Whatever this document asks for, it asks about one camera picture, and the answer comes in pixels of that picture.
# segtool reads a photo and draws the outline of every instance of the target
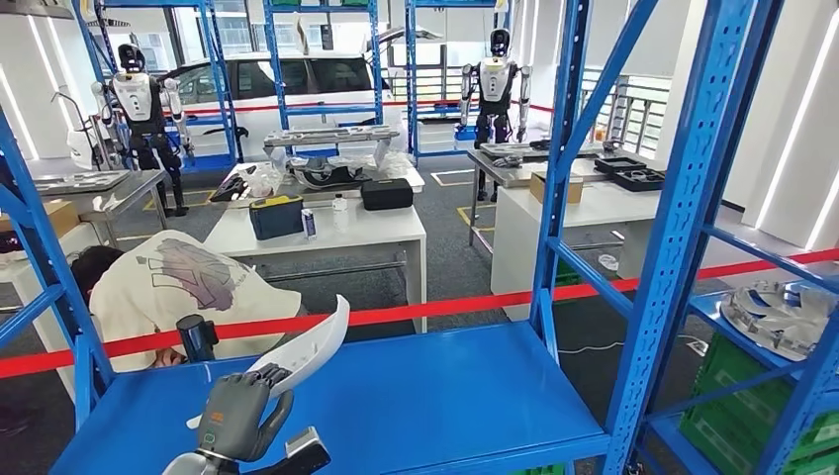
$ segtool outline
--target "white t-shirt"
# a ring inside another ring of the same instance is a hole
[[[90,313],[104,341],[176,330],[177,321],[192,314],[222,325],[291,318],[299,310],[299,293],[271,287],[254,270],[177,231],[157,233],[120,256],[90,295]],[[214,351],[218,358],[258,354],[281,336],[225,339]],[[174,349],[184,353],[182,345]],[[154,358],[154,351],[146,351],[111,358],[111,364],[132,371]]]

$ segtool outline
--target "cable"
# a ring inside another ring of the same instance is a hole
[[[699,338],[693,336],[692,334],[679,334],[679,335],[676,336],[676,338],[687,338],[687,339],[690,339],[692,341],[701,341],[701,342],[705,343],[704,340],[699,339]],[[606,349],[612,349],[616,346],[623,346],[623,341],[615,341],[612,344],[608,344],[606,346],[583,346],[582,348],[577,348],[577,349],[560,349],[557,352],[559,354],[579,354],[579,353],[582,353],[584,351],[589,351],[589,350],[591,350],[591,351],[603,351],[603,350],[606,350]]]

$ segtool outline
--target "gray robotic hand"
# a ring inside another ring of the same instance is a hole
[[[291,413],[294,397],[284,392],[268,419],[259,425],[271,388],[291,371],[269,363],[216,382],[198,425],[198,451],[250,462],[265,455]]]

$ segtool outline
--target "white car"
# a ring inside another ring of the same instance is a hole
[[[280,128],[274,73],[267,52],[233,54],[225,58],[233,91],[236,122],[241,133],[241,147],[245,160],[263,160],[262,141]],[[283,54],[280,57],[286,104],[372,104],[373,74],[361,53],[312,51]],[[178,90],[186,114],[218,114],[219,103],[213,71],[208,60],[181,66],[160,78],[178,80]],[[383,80],[383,101],[393,100],[390,87]],[[375,113],[327,114],[289,116],[292,129],[318,129],[340,124],[372,123]],[[397,128],[401,135],[393,147],[404,149],[407,143],[406,126],[401,107],[384,107],[384,123]],[[227,153],[227,142],[221,126],[190,126],[195,155]],[[91,169],[91,149],[82,132],[71,132],[68,137],[71,156],[77,165]],[[367,152],[373,144],[356,146],[356,151]],[[341,146],[350,151],[350,147]]]

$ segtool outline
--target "white humanoid robot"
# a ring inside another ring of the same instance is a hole
[[[506,143],[511,133],[510,108],[513,80],[521,73],[521,92],[518,97],[518,131],[515,138],[518,142],[524,140],[527,127],[527,111],[530,109],[530,66],[518,67],[507,54],[510,50],[510,32],[505,29],[495,29],[490,33],[490,52],[492,56],[485,57],[477,66],[466,64],[463,66],[463,83],[460,98],[460,126],[466,127],[469,118],[469,105],[475,86],[472,84],[472,74],[478,74],[480,101],[478,107],[478,122],[475,124],[475,149],[480,149],[481,143],[490,139],[490,125],[495,129],[495,143]],[[478,200],[487,199],[484,191],[486,173],[478,173]],[[498,200],[498,183],[493,184],[491,201]]]
[[[172,121],[178,129],[181,143],[187,154],[191,155],[192,139],[186,129],[183,107],[178,95],[178,82],[168,78],[161,85],[145,73],[145,56],[135,45],[121,45],[119,47],[120,65],[125,72],[114,74],[108,83],[94,82],[91,85],[93,95],[96,96],[102,123],[114,143],[118,143],[117,124],[106,99],[106,93],[113,94],[120,103],[131,138],[129,149],[137,159],[140,170],[159,169],[160,163],[154,157],[152,148],[163,163],[163,168],[172,179],[172,193],[175,195],[174,211],[166,202],[166,187],[163,182],[157,184],[157,193],[166,216],[184,216],[189,208],[184,206],[183,189],[181,187],[181,159],[172,150],[166,135],[166,118],[163,116],[163,106],[168,105]]]

